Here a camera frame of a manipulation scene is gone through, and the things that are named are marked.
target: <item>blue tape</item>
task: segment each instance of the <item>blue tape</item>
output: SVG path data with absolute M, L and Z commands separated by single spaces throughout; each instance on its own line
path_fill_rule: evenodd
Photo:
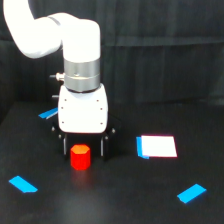
M 20 176 L 14 177 L 11 180 L 9 180 L 9 183 L 17 187 L 19 190 L 21 190 L 23 193 L 27 192 L 36 192 L 37 188 L 29 184 L 27 181 L 25 181 Z
M 142 155 L 142 138 L 141 137 L 136 137 L 136 141 L 137 141 L 137 152 L 138 152 L 138 156 L 142 157 L 143 159 L 149 159 L 148 156 L 143 156 Z
M 58 112 L 58 108 L 54 108 L 52 110 L 49 110 L 47 112 L 44 112 L 44 113 L 40 114 L 39 117 L 44 119 L 44 118 L 47 118 L 47 117 L 49 117 L 49 116 L 51 116 L 51 115 L 53 115 L 57 112 Z
M 181 194 L 177 195 L 177 197 L 183 202 L 187 203 L 197 197 L 198 195 L 202 194 L 205 192 L 206 189 L 201 187 L 198 184 L 195 184 L 194 186 L 190 187 L 186 191 L 182 192 Z

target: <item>black curtain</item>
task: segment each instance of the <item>black curtain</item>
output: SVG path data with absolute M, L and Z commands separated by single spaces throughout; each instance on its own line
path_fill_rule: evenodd
M 35 18 L 66 12 L 101 28 L 101 78 L 109 103 L 224 96 L 222 0 L 30 0 Z M 29 59 L 14 44 L 0 1 L 0 121 L 14 101 L 47 101 L 63 72 L 59 51 Z

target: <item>white sheet of paper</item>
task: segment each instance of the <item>white sheet of paper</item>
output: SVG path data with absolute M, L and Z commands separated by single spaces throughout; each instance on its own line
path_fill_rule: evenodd
M 173 136 L 142 136 L 142 154 L 149 157 L 177 157 Z

